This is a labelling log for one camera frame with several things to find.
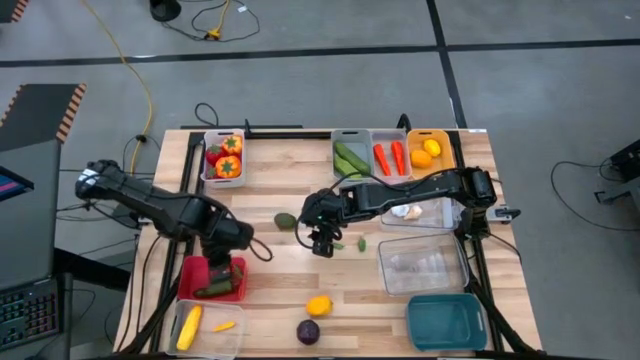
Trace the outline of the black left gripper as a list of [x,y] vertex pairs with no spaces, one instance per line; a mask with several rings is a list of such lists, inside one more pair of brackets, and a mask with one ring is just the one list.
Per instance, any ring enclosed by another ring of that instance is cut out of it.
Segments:
[[219,244],[213,242],[202,243],[202,254],[208,262],[209,283],[215,284],[218,280],[233,284],[233,272],[231,270],[231,251],[237,248],[234,244]]

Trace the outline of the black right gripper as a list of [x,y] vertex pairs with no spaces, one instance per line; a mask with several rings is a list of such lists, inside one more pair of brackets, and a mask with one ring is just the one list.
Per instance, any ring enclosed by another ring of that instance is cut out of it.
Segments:
[[[333,235],[341,235],[341,229],[346,227],[343,214],[348,197],[349,192],[345,189],[334,191],[324,188],[309,195],[303,204],[299,222],[314,232],[327,235],[324,250],[326,258],[334,255]],[[323,241],[319,234],[312,235],[314,255],[323,254]]]

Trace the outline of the dark green jalapeno pepper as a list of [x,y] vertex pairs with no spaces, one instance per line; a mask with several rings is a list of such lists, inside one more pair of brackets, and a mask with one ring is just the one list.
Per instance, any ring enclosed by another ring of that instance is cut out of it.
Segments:
[[199,288],[193,292],[193,296],[199,299],[215,298],[225,296],[234,292],[234,285],[231,280],[212,283],[206,287]]

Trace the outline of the yellow corn cob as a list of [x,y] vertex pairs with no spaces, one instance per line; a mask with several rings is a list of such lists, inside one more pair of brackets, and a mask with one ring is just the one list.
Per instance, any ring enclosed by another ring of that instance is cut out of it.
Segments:
[[190,310],[176,342],[177,350],[186,351],[191,347],[199,328],[202,313],[203,308],[201,305],[195,305]]

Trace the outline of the yellow-orange round fruit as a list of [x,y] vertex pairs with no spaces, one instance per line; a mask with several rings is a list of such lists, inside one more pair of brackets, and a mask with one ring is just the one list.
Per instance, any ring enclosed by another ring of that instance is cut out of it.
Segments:
[[329,315],[333,309],[333,301],[327,295],[311,298],[306,304],[306,312],[312,317]]

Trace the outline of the dark green cucumber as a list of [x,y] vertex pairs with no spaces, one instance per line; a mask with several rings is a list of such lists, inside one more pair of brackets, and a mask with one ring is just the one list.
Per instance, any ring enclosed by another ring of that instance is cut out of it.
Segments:
[[358,170],[361,174],[369,174],[371,172],[369,163],[361,159],[356,153],[354,153],[345,144],[336,142],[334,144],[334,152],[344,162],[348,163],[355,170]]

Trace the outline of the orange carrot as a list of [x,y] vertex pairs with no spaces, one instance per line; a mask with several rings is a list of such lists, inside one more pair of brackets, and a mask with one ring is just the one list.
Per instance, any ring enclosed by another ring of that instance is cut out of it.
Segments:
[[405,156],[404,156],[404,146],[400,141],[393,141],[391,143],[391,152],[393,155],[394,163],[396,165],[397,172],[400,176],[406,175],[405,170]]
[[386,152],[381,144],[375,144],[373,146],[374,157],[379,165],[380,170],[384,176],[391,175],[391,168],[387,162]]

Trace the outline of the red tomato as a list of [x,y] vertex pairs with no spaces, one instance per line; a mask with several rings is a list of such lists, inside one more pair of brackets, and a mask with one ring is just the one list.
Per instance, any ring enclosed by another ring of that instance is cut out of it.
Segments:
[[217,145],[217,144],[208,146],[205,150],[205,159],[207,163],[211,166],[215,166],[217,161],[220,158],[223,158],[225,156],[226,156],[226,151],[220,145]]

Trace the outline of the silver right arm base block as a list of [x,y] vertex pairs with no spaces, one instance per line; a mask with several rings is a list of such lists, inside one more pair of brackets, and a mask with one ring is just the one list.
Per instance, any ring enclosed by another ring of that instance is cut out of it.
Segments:
[[507,205],[498,205],[489,208],[487,210],[486,217],[488,222],[509,225],[520,214],[520,209],[511,208]]

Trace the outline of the red plastic bin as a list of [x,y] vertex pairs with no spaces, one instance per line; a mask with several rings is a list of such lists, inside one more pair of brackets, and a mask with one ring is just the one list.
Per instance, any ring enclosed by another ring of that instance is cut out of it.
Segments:
[[234,292],[225,296],[215,298],[199,299],[193,296],[193,292],[199,288],[210,285],[208,275],[208,262],[204,256],[188,256],[183,265],[182,274],[179,280],[178,294],[179,300],[206,300],[215,302],[240,302],[244,299],[248,281],[248,270],[246,261],[242,257],[231,258],[231,270],[234,264],[239,265],[243,270],[243,279],[235,280],[233,277]]

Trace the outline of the translucent plastic tub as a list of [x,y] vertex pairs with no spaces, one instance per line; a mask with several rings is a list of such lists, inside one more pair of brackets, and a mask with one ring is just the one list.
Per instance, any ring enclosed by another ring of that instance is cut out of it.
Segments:
[[[195,305],[201,305],[203,308],[198,331],[191,347],[186,351],[179,351],[176,349],[176,342],[184,321]],[[213,331],[217,325],[231,321],[236,323],[233,329],[218,333]],[[166,353],[183,358],[234,360],[242,347],[245,328],[245,312],[237,305],[179,300],[176,305],[174,326]]]

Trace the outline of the small white plastic bin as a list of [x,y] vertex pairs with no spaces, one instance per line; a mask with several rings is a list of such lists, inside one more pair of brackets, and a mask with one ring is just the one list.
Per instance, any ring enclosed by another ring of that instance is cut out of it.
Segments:
[[[206,159],[205,159],[205,150],[208,146],[211,146],[213,144],[217,144],[221,146],[222,141],[224,140],[225,137],[229,136],[229,135],[241,135],[243,137],[244,143],[243,143],[243,152],[241,155],[235,155],[237,156],[241,162],[242,162],[242,174],[237,177],[237,178],[229,178],[229,179],[223,179],[223,178],[216,178],[216,179],[207,179],[205,172],[207,170],[208,167],[214,167],[215,166],[211,166],[207,163]],[[246,176],[246,145],[245,145],[245,133],[243,130],[241,129],[221,129],[221,130],[210,130],[207,131],[204,135],[204,150],[203,150],[203,165],[201,166],[201,170],[200,170],[200,178],[210,187],[215,187],[215,188],[231,188],[231,187],[240,187],[243,186],[245,183],[245,176]]]

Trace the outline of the large clear acrylic bin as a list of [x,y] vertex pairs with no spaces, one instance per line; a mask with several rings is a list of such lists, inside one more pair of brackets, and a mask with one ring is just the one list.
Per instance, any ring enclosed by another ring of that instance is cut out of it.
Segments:
[[377,255],[390,296],[461,292],[469,282],[464,251],[452,234],[385,240]]

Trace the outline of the grey-blue plastic bin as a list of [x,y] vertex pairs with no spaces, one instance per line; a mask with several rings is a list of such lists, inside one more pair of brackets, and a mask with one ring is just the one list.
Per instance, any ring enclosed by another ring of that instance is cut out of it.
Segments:
[[[334,130],[331,133],[331,153],[332,153],[332,163],[334,156],[336,155],[334,152],[334,144],[336,142],[345,144],[348,148],[350,148],[354,153],[356,153],[361,159],[367,161],[371,168],[371,172],[369,174],[361,174],[361,178],[350,179],[345,178],[340,184],[339,187],[345,187],[348,185],[354,185],[357,183],[363,182],[371,182],[371,175],[374,173],[374,159],[372,152],[372,140],[371,134],[366,129],[342,129],[342,130]],[[334,177],[337,180],[340,180],[341,177],[335,170],[333,166]]]

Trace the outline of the small clear acrylic bin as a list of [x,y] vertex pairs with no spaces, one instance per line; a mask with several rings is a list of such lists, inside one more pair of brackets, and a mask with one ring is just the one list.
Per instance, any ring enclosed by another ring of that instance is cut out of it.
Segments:
[[461,220],[461,206],[450,198],[438,198],[421,202],[414,202],[410,208],[418,205],[423,209],[419,219],[405,221],[395,217],[391,209],[380,216],[381,227],[386,231],[424,232],[439,234],[453,231]]

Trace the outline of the frosted translucent plastic bin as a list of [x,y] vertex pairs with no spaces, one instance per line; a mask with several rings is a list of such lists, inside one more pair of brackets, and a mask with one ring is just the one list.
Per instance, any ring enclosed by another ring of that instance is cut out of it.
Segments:
[[[406,142],[406,133],[401,129],[391,129],[391,130],[373,130],[371,132],[372,144],[381,144],[384,147],[386,152],[387,162],[391,168],[391,175],[384,176],[382,171],[377,164],[377,161],[374,157],[375,161],[375,171],[374,174],[380,179],[384,180],[388,183],[398,183],[407,181],[411,175],[411,166],[409,161],[409,154],[407,150],[407,142]],[[393,155],[391,152],[391,143],[393,141],[400,141],[404,146],[404,156],[405,156],[405,170],[406,175],[400,176],[397,172],[396,165],[394,163]]]

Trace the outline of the teal plastic bin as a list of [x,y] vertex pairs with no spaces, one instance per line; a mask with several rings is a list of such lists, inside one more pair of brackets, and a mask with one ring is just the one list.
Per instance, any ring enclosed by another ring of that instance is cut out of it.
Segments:
[[423,352],[484,350],[488,342],[481,304],[468,293],[414,296],[406,324],[412,345]]

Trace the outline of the yellow plastic bin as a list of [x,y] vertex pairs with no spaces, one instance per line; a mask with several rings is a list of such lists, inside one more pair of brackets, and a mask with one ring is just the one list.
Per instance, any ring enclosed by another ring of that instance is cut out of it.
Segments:
[[[435,139],[441,146],[441,155],[433,158],[431,166],[427,169],[414,168],[411,165],[410,153],[413,150],[424,150],[423,141],[426,139]],[[448,134],[443,130],[436,129],[416,129],[411,130],[407,135],[407,146],[409,150],[409,161],[411,166],[410,178],[413,180],[421,179],[434,172],[455,167],[453,150],[450,144]]]

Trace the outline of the grey laptop backlit keyboard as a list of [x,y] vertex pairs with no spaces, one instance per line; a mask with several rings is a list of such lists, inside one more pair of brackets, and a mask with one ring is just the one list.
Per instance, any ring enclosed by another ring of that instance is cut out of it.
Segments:
[[0,202],[0,360],[47,346],[64,328],[64,279],[54,273],[60,143],[0,152],[30,192]]

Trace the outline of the small dark tablet screen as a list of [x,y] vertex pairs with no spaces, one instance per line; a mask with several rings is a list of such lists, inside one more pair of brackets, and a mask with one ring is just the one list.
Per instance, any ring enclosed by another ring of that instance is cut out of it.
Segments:
[[30,192],[33,189],[34,184],[30,180],[0,166],[0,202]]

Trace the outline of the large hazard-striped black mat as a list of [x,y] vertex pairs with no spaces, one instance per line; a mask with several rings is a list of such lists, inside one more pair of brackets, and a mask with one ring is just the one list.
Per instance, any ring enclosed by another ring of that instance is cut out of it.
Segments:
[[87,92],[80,84],[23,84],[0,117],[0,152],[57,140],[64,144]]

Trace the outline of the black round stand base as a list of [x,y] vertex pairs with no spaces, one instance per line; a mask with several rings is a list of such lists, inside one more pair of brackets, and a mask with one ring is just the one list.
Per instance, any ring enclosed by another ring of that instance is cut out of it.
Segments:
[[180,15],[182,7],[178,0],[149,0],[149,10],[154,20],[168,22]]

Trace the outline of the grey metal stand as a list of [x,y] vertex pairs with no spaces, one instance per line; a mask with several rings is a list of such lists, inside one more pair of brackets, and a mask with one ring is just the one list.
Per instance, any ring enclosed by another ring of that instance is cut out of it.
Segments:
[[640,209],[640,176],[622,184],[617,184],[606,191],[594,193],[600,204],[610,204],[618,198],[630,197]]

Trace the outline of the black equipment box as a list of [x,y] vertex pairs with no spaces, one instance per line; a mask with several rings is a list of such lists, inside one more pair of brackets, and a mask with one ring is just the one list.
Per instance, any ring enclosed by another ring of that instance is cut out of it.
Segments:
[[610,161],[624,182],[640,177],[640,139],[613,154]]

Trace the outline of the small hazard-striped black mat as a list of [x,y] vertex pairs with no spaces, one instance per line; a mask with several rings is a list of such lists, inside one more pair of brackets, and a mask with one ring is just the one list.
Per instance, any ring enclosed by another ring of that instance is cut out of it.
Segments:
[[0,24],[19,22],[29,0],[0,0]]

